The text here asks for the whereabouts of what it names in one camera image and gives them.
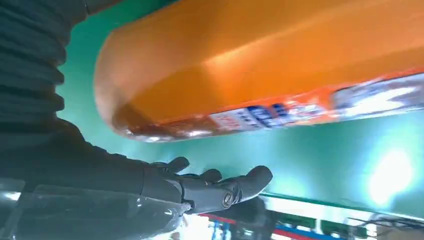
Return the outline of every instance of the robotic hand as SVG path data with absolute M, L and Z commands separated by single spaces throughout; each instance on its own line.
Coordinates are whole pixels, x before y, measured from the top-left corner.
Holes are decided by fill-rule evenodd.
M 177 157 L 170 163 L 156 162 L 151 164 L 157 168 L 159 176 L 172 184 L 181 196 L 182 203 L 189 203 L 189 214 L 200 214 L 225 210 L 233 204 L 241 203 L 256 197 L 271 181 L 273 175 L 266 166 L 257 166 L 247 175 L 222 179 L 221 173 L 210 169 L 202 173 L 177 175 L 189 166 L 185 157 Z M 149 196 L 149 190 L 143 189 L 141 194 Z M 151 195 L 159 199 L 166 196 Z

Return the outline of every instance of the green surface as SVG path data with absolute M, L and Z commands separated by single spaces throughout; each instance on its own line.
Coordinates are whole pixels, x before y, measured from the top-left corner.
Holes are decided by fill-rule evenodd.
M 217 168 L 228 176 L 266 165 L 266 192 L 326 205 L 424 218 L 424 112 L 299 126 L 174 143 L 144 143 L 115 135 L 101 121 L 93 97 L 97 53 L 108 33 L 158 9 L 164 0 L 127 0 L 80 24 L 72 34 L 59 115 L 111 153 L 147 162 L 186 156 L 190 171 Z

